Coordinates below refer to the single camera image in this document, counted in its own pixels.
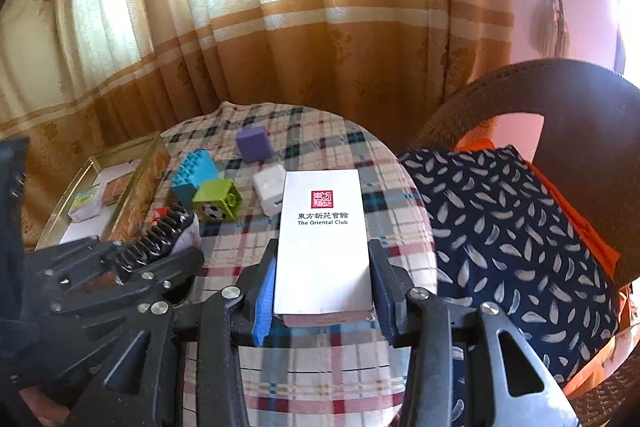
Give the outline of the white charger plug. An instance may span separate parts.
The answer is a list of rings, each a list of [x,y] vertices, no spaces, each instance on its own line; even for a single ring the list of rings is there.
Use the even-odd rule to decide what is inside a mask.
[[[273,217],[281,212],[286,171],[282,165],[274,164],[253,176],[253,186],[257,193],[262,212]]]

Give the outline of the red toy brick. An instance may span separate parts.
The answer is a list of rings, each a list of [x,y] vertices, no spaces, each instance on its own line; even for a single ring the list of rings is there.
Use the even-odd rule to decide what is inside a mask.
[[[167,215],[169,210],[170,210],[169,206],[164,206],[164,207],[160,207],[160,208],[154,209],[153,213],[152,213],[152,221],[156,222],[156,221],[162,219],[163,217],[165,217]]]

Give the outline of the green cube toy brick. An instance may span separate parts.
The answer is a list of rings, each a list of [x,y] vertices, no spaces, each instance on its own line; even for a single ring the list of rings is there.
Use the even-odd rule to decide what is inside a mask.
[[[242,196],[231,179],[204,181],[192,198],[192,206],[203,220],[230,222],[238,219]]]

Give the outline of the blue toy brick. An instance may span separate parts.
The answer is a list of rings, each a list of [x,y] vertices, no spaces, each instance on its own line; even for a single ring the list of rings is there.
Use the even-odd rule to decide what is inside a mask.
[[[192,198],[201,185],[218,178],[218,169],[212,156],[198,148],[187,153],[171,180],[171,191],[184,208],[192,208]]]

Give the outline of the green floss pick box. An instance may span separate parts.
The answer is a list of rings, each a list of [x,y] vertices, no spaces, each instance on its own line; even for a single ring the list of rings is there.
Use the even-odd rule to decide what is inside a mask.
[[[67,211],[70,220],[79,223],[96,217],[102,209],[103,191],[104,187],[101,184],[94,184],[77,193]]]

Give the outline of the copper coloured box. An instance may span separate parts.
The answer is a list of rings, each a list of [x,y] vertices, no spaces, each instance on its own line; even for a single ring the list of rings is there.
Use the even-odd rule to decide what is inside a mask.
[[[118,178],[108,181],[104,187],[102,195],[102,204],[104,206],[111,206],[118,203],[122,194],[126,191],[127,186],[134,174],[132,172],[123,174]]]

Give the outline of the beige orange curtain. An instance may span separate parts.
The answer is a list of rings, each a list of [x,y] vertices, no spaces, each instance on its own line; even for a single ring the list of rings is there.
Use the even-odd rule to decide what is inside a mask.
[[[506,65],[511,0],[4,0],[1,133],[29,139],[34,245],[85,160],[226,102],[305,105],[406,146]]]

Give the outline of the gold metal tray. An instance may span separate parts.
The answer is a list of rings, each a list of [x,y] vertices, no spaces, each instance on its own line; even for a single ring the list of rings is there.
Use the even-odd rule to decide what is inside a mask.
[[[159,133],[89,157],[67,185],[39,249],[88,236],[127,242],[141,232],[170,156]]]

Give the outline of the white Oriental Club box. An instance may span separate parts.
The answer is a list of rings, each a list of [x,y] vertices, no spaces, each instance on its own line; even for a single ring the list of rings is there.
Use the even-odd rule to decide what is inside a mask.
[[[356,169],[286,174],[273,312],[290,329],[370,319],[368,236]]]

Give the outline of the white paper tray liner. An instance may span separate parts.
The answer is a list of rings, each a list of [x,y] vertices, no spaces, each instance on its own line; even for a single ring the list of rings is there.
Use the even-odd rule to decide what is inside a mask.
[[[140,164],[139,159],[123,162],[122,164],[107,167],[101,170],[91,187],[96,188],[96,197],[87,205],[87,213],[90,216],[82,221],[70,221],[64,234],[60,239],[60,244],[74,241],[75,239],[84,239],[89,236],[100,236],[106,229],[108,221],[114,215],[116,204],[106,205],[102,202],[102,196],[105,193],[106,186],[111,181],[127,176],[133,173]]]

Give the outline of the curtain tassel tieback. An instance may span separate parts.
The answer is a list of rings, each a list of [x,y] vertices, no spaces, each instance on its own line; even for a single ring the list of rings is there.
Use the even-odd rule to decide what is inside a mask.
[[[534,45],[543,57],[567,58],[570,31],[565,16],[564,0],[542,0],[533,27]]]

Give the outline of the purple block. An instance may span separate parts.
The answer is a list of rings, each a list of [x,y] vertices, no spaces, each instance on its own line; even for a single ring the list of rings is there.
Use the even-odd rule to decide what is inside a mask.
[[[273,156],[273,149],[264,126],[241,129],[235,137],[242,161],[247,164],[264,161]]]

